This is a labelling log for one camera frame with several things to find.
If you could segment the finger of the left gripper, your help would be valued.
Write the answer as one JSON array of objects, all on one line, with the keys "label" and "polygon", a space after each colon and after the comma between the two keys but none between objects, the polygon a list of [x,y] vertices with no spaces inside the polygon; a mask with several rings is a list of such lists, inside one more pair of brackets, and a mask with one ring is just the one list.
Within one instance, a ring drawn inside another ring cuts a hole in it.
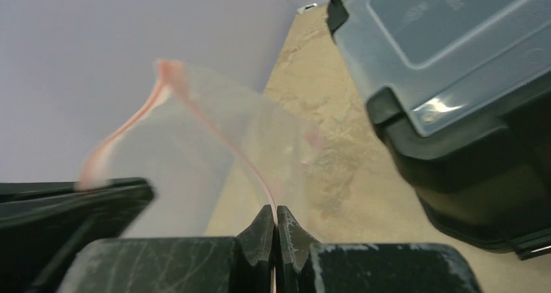
[{"label": "finger of the left gripper", "polygon": [[1,184],[1,291],[55,292],[76,254],[117,238],[154,198],[141,178],[78,191],[73,182]]}]

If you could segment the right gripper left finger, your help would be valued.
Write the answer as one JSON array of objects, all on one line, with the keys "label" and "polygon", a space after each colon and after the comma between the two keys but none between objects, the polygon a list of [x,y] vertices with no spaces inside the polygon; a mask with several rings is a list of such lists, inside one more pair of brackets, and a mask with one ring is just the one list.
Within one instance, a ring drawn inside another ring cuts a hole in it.
[{"label": "right gripper left finger", "polygon": [[274,226],[265,205],[237,236],[96,240],[58,291],[270,292]]}]

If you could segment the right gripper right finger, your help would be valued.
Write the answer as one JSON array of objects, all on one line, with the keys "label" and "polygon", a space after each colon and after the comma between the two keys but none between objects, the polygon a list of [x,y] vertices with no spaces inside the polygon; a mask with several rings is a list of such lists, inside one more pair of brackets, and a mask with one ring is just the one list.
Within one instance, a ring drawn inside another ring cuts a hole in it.
[{"label": "right gripper right finger", "polygon": [[435,243],[327,244],[277,208],[278,292],[481,292],[468,262]]}]

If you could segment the clear zip top bag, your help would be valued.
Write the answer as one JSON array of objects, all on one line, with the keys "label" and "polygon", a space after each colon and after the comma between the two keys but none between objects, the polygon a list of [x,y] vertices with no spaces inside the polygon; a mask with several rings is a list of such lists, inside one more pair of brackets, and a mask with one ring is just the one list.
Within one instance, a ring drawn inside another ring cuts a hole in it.
[{"label": "clear zip top bag", "polygon": [[169,59],[155,67],[150,96],[91,152],[78,189],[146,179],[155,198],[129,238],[236,235],[280,205],[308,226],[327,144],[319,126],[216,70]]}]

